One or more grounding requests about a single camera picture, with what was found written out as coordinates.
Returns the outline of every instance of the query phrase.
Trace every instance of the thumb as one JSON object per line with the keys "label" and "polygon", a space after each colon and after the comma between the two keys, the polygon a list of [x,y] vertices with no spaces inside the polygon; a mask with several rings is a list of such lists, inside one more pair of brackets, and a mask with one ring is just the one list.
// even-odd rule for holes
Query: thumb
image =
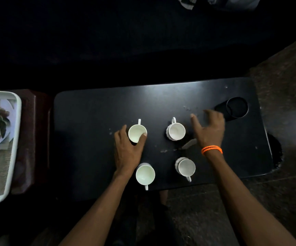
{"label": "thumb", "polygon": [[202,126],[199,123],[197,116],[195,116],[194,114],[190,114],[190,117],[191,117],[191,125],[192,125],[194,131],[196,132],[196,130],[201,128]]}
{"label": "thumb", "polygon": [[146,139],[147,139],[147,133],[143,133],[140,136],[138,143],[136,144],[136,148],[138,148],[141,152],[143,150],[143,147],[145,146]]}

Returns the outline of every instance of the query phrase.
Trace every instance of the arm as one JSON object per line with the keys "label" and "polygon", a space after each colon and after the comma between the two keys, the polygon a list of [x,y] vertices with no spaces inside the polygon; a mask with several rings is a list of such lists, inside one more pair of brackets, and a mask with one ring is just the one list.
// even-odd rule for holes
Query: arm
{"label": "arm", "polygon": [[[200,146],[221,146],[224,118],[219,112],[206,110],[210,125],[201,127],[191,114],[192,125]],[[204,153],[211,164],[228,217],[248,246],[293,246],[294,237],[249,192],[218,150]]]}
{"label": "arm", "polygon": [[103,246],[121,200],[124,188],[138,166],[147,134],[133,146],[126,134],[126,125],[114,134],[116,171],[112,182],[90,210],[60,243],[60,246]]}

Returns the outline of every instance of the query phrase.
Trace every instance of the orange bracelet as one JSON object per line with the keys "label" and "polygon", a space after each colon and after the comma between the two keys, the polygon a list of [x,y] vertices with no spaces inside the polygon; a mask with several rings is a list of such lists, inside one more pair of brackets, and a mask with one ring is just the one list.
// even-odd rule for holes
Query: orange bracelet
{"label": "orange bracelet", "polygon": [[217,150],[219,150],[222,154],[223,154],[223,152],[222,152],[222,149],[220,148],[220,147],[218,147],[218,146],[216,146],[216,145],[211,145],[211,146],[207,146],[207,147],[205,147],[205,148],[202,148],[202,155],[204,155],[204,153],[206,152],[206,151],[209,151],[209,150],[211,150],[211,149],[217,149]]}

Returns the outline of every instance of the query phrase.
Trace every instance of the floor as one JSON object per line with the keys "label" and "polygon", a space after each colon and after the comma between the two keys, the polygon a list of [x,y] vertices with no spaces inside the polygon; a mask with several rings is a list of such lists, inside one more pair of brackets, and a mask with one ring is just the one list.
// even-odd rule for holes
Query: floor
{"label": "floor", "polygon": [[[296,42],[249,71],[265,127],[282,144],[279,170],[243,182],[296,238]],[[238,245],[215,184],[169,191],[168,206],[187,245]],[[142,205],[138,240],[153,230]]]}

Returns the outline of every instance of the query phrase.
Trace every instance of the tabletop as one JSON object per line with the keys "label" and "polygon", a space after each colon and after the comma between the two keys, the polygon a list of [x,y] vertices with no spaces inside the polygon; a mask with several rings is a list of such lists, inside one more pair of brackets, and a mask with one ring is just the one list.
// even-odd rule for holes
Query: tabletop
{"label": "tabletop", "polygon": [[[129,86],[64,91],[54,101],[54,143],[51,161],[57,195],[61,199],[97,198],[108,186],[114,168],[113,134],[124,124],[138,123],[147,129],[141,163],[149,163],[156,177],[149,190],[165,190],[214,182],[212,170],[199,148],[179,148],[193,138],[190,114],[207,125],[204,109],[240,96],[249,112],[226,122],[222,149],[225,160],[240,178],[267,174],[272,156],[250,78],[205,80],[149,86]],[[186,128],[186,136],[171,141],[165,131],[172,117]],[[179,175],[176,159],[186,156],[196,164],[192,182]],[[131,180],[138,190],[144,186]]]}

